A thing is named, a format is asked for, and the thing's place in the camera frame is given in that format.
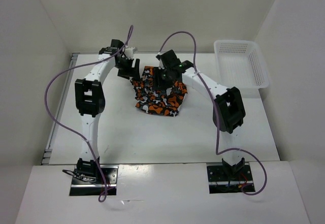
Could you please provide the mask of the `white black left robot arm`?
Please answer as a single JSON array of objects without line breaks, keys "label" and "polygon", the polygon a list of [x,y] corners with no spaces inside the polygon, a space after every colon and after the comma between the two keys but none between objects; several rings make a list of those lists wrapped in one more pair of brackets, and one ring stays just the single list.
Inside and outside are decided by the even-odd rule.
[{"label": "white black left robot arm", "polygon": [[118,76],[131,79],[140,78],[140,60],[134,59],[136,47],[129,47],[120,40],[113,39],[109,47],[99,51],[98,63],[83,78],[75,81],[76,108],[81,116],[82,135],[85,146],[77,161],[76,173],[90,183],[96,183],[101,178],[98,151],[99,119],[104,111],[106,100],[103,83],[113,68],[118,69]]}]

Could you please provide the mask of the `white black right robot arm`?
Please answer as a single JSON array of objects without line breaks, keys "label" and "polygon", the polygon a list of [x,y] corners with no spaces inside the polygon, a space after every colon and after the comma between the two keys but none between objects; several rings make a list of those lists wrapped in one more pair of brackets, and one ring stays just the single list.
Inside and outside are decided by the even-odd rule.
[{"label": "white black right robot arm", "polygon": [[195,60],[181,62],[174,50],[159,52],[156,59],[159,67],[154,72],[154,88],[165,89],[174,82],[182,82],[210,99],[213,105],[213,123],[216,126],[216,155],[234,150],[228,148],[219,151],[219,143],[221,134],[233,134],[243,124],[246,116],[239,89],[218,84],[198,70]]}]

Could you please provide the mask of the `orange camouflage shorts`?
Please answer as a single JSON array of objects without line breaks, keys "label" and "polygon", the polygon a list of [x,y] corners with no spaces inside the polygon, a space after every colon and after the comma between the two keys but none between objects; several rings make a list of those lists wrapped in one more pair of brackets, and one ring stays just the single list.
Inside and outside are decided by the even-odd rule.
[{"label": "orange camouflage shorts", "polygon": [[187,94],[187,87],[184,83],[175,81],[167,89],[155,90],[153,83],[156,69],[157,67],[145,66],[140,79],[130,79],[137,100],[135,107],[150,115],[176,117]]}]

